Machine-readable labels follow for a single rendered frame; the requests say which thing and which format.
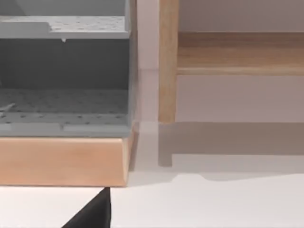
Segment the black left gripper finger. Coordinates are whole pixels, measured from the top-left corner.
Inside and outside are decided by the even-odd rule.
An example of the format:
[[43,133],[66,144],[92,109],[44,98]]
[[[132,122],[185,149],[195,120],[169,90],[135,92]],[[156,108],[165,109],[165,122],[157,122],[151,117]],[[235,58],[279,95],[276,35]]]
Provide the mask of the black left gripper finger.
[[111,228],[111,189],[101,190],[61,228]]

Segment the pale wooden drawer front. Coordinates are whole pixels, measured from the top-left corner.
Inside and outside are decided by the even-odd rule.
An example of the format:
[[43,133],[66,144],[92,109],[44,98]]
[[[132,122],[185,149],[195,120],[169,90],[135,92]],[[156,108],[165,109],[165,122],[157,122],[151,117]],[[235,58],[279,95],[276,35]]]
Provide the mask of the pale wooden drawer front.
[[124,187],[134,136],[0,137],[0,185]]

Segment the open wooden shelf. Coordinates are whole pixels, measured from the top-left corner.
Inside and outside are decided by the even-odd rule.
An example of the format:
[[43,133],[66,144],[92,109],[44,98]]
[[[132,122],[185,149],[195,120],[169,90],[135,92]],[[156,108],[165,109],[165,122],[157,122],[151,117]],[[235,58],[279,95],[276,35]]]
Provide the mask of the open wooden shelf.
[[304,76],[304,32],[179,32],[179,0],[159,0],[159,112],[176,117],[177,76]]

